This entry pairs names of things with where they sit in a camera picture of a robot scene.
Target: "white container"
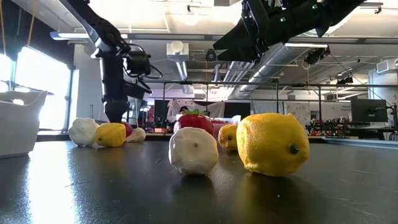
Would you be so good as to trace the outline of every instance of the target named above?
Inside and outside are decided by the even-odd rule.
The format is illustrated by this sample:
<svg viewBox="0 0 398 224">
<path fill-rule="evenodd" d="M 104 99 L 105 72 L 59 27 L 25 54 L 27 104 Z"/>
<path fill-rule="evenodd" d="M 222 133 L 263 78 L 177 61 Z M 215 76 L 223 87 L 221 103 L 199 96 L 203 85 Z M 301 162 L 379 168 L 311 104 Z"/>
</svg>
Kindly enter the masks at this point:
<svg viewBox="0 0 398 224">
<path fill-rule="evenodd" d="M 0 93 L 0 157 L 18 156 L 33 150 L 46 96 L 46 91 Z M 23 105 L 13 103 L 18 101 L 23 101 Z"/>
</svg>

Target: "white ball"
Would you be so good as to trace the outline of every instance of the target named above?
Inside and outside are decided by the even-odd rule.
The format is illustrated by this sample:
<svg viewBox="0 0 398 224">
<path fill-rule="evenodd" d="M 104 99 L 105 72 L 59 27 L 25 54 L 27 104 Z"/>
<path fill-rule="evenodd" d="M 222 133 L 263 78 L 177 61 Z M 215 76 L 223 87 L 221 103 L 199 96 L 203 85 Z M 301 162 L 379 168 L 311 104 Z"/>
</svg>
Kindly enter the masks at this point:
<svg viewBox="0 0 398 224">
<path fill-rule="evenodd" d="M 91 146 L 95 142 L 95 131 L 98 124 L 93 118 L 76 118 L 68 133 L 72 142 L 77 146 Z"/>
<path fill-rule="evenodd" d="M 183 174 L 206 174 L 218 162 L 217 142 L 203 129 L 179 129 L 170 139 L 169 160 Z"/>
<path fill-rule="evenodd" d="M 146 133 L 142 128 L 136 128 L 130 136 L 126 138 L 126 142 L 142 142 L 145 140 Z"/>
</svg>

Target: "table surface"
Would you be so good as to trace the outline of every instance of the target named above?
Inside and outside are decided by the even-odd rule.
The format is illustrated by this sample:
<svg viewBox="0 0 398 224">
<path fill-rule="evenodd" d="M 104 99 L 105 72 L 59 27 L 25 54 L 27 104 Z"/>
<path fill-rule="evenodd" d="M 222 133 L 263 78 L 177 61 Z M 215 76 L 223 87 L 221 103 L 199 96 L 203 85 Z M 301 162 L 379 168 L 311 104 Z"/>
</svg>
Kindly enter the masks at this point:
<svg viewBox="0 0 398 224">
<path fill-rule="evenodd" d="M 286 178 L 222 150 L 208 175 L 185 176 L 167 142 L 40 142 L 0 159 L 0 223 L 397 223 L 397 170 L 395 149 L 311 144 Z"/>
</svg>

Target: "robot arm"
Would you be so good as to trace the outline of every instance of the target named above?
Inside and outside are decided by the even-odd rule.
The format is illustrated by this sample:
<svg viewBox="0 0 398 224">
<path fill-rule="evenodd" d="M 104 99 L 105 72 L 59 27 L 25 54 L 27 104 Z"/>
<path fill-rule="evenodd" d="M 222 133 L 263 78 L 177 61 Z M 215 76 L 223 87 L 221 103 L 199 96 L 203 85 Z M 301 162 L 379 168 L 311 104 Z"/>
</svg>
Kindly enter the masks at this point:
<svg viewBox="0 0 398 224">
<path fill-rule="evenodd" d="M 217 41 L 218 60 L 259 62 L 268 47 L 316 29 L 322 37 L 366 0 L 242 0 L 241 20 Z"/>
<path fill-rule="evenodd" d="M 142 99 L 144 93 L 152 93 L 141 75 L 151 73 L 150 55 L 143 50 L 131 51 L 118 29 L 97 15 L 87 0 L 59 0 L 60 3 L 82 24 L 95 48 L 92 55 L 100 58 L 103 81 L 104 110 L 110 122 L 120 123 L 128 110 L 127 96 Z M 138 84 L 127 83 L 124 71 L 135 75 Z"/>
</svg>

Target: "lemon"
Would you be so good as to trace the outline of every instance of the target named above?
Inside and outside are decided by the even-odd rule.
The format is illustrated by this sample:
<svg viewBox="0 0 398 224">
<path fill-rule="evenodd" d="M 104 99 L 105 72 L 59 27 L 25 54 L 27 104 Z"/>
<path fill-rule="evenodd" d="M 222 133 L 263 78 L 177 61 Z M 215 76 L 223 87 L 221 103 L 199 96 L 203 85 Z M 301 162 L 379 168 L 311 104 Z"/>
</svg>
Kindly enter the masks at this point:
<svg viewBox="0 0 398 224">
<path fill-rule="evenodd" d="M 244 167 L 272 177 L 295 172 L 310 156 L 308 136 L 291 114 L 248 116 L 239 124 L 236 139 Z"/>
<path fill-rule="evenodd" d="M 126 127 L 119 123 L 101 124 L 95 131 L 95 143 L 104 147 L 119 147 L 126 140 Z"/>
<path fill-rule="evenodd" d="M 218 142 L 223 149 L 227 151 L 238 150 L 238 145 L 236 143 L 237 128 L 237 124 L 227 124 L 220 128 L 218 132 Z"/>
</svg>

